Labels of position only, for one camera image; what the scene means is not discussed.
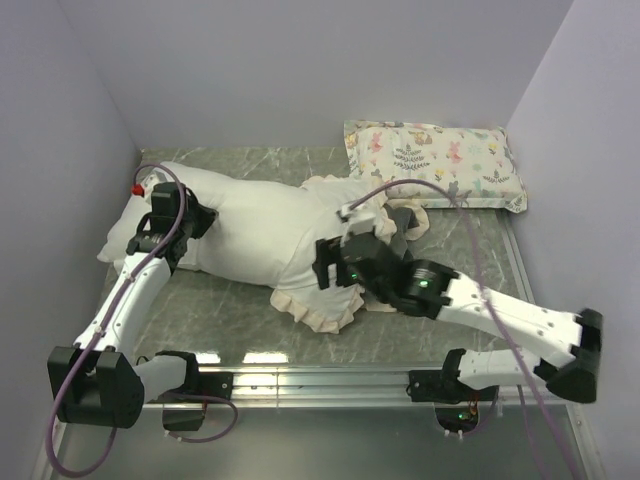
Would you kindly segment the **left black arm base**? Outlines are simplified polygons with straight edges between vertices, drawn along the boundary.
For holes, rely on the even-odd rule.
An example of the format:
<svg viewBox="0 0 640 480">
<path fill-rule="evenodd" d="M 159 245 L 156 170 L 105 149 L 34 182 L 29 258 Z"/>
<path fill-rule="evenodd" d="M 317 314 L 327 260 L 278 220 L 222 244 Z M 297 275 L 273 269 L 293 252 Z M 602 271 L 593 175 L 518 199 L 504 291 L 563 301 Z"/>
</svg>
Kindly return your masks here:
<svg viewBox="0 0 640 480">
<path fill-rule="evenodd" d="M 212 401 L 209 397 L 231 400 L 234 374 L 228 371 L 205 372 L 193 391 L 170 391 L 161 396 L 162 424 L 170 433 L 196 432 L 204 424 Z"/>
</svg>

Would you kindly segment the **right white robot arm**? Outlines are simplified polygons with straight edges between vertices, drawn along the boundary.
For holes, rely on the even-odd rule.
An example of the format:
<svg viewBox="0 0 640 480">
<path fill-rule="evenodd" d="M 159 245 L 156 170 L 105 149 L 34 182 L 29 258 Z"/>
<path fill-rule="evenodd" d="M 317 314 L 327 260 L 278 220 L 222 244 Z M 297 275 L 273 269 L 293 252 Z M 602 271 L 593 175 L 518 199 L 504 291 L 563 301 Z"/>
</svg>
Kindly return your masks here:
<svg viewBox="0 0 640 480">
<path fill-rule="evenodd" d="M 455 405 L 489 401 L 506 386 L 536 386 L 570 402 L 597 398 L 603 316 L 543 308 L 480 290 L 469 276 L 429 260 L 402 259 L 371 233 L 315 244 L 312 268 L 320 289 L 361 286 L 402 314 L 474 328 L 510 340 L 506 350 L 450 350 L 438 370 L 412 370 L 415 402 Z"/>
</svg>

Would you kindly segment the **white pillow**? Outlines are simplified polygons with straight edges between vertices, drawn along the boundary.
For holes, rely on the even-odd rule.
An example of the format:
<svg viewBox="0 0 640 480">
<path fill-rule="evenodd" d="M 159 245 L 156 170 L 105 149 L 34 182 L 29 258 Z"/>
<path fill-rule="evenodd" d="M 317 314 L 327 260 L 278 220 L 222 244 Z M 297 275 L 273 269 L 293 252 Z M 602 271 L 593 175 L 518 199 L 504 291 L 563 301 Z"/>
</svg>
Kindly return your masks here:
<svg viewBox="0 0 640 480">
<path fill-rule="evenodd" d="M 237 180 L 175 162 L 158 169 L 171 170 L 202 205 L 219 213 L 202 238 L 188 241 L 180 269 L 274 287 L 304 234 L 325 211 L 303 188 Z"/>
</svg>

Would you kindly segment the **grey pillowcase with cream ruffle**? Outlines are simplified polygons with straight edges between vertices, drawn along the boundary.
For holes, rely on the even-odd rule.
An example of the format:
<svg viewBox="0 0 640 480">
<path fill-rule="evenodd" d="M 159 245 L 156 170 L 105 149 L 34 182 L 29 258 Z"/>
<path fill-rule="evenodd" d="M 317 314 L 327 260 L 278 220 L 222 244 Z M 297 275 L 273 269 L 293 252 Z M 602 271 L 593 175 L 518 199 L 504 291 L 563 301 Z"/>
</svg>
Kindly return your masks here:
<svg viewBox="0 0 640 480">
<path fill-rule="evenodd" d="M 301 237 L 271 295 L 271 305 L 315 333 L 337 334 L 366 305 L 365 289 L 348 270 L 341 247 L 352 221 L 358 229 L 408 258 L 408 243 L 429 229 L 426 211 L 416 200 L 392 199 L 379 193 L 351 213 L 349 206 L 382 185 L 380 180 L 313 177 L 301 190 L 311 195 L 317 217 Z"/>
</svg>

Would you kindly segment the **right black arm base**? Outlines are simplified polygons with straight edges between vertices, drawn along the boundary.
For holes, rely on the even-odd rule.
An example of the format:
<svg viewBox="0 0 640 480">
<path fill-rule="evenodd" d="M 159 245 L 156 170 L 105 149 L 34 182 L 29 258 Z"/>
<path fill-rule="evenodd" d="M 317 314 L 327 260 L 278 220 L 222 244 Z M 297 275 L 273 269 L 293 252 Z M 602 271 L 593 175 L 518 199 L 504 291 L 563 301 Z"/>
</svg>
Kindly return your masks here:
<svg viewBox="0 0 640 480">
<path fill-rule="evenodd" d="M 476 389 L 463 384 L 461 362 L 465 349 L 451 350 L 439 370 L 410 370 L 406 394 L 412 403 L 432 403 L 438 425 L 446 436 L 459 440 L 479 433 L 496 413 L 497 386 Z"/>
</svg>

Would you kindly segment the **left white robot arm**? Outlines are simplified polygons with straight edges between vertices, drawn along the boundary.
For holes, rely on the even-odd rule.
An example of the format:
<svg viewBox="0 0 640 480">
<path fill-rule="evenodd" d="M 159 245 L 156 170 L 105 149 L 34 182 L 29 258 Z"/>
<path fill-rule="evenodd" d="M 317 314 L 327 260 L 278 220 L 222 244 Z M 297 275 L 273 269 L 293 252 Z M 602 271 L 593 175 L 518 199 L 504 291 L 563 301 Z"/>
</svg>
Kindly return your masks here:
<svg viewBox="0 0 640 480">
<path fill-rule="evenodd" d="M 170 394 L 195 399 L 201 377 L 192 353 L 163 351 L 150 362 L 133 360 L 134 343 L 156 296 L 171 278 L 191 239 L 201 238 L 217 218 L 180 182 L 156 185 L 151 210 L 128 242 L 119 277 L 86 330 L 70 347 L 55 348 L 47 361 L 58 420 L 125 429 L 142 407 Z"/>
</svg>

